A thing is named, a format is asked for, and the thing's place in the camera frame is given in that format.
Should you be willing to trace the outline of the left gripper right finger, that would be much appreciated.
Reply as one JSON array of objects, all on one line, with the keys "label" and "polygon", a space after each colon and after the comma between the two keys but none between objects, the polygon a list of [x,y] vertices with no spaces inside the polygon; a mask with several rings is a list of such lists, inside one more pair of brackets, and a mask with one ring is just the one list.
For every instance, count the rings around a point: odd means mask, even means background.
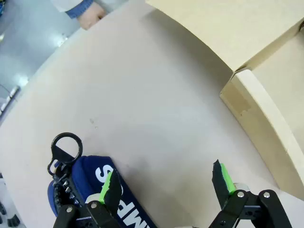
[{"label": "left gripper right finger", "polygon": [[213,163],[212,183],[221,211],[211,228],[236,228],[241,220],[250,220],[256,228],[290,228],[292,225],[273,190],[255,195],[236,187],[223,163]]}]

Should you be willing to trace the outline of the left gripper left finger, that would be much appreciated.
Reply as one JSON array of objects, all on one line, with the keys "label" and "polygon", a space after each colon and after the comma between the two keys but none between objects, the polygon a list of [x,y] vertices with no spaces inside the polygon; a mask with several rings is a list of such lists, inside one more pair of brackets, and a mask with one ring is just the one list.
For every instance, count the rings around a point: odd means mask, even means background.
[{"label": "left gripper left finger", "polygon": [[122,187],[116,170],[107,176],[104,186],[96,199],[81,207],[64,205],[61,207],[55,228],[119,228],[115,218],[122,195]]}]

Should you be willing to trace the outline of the person's right hand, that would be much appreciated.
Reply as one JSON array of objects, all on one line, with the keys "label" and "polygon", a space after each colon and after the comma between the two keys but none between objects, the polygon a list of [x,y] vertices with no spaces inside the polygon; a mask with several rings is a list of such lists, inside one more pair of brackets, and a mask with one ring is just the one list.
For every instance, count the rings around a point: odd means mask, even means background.
[{"label": "person's right hand", "polygon": [[106,15],[106,11],[96,2],[93,2],[88,9],[84,11],[77,20],[80,27],[89,30],[94,24],[100,21]]}]

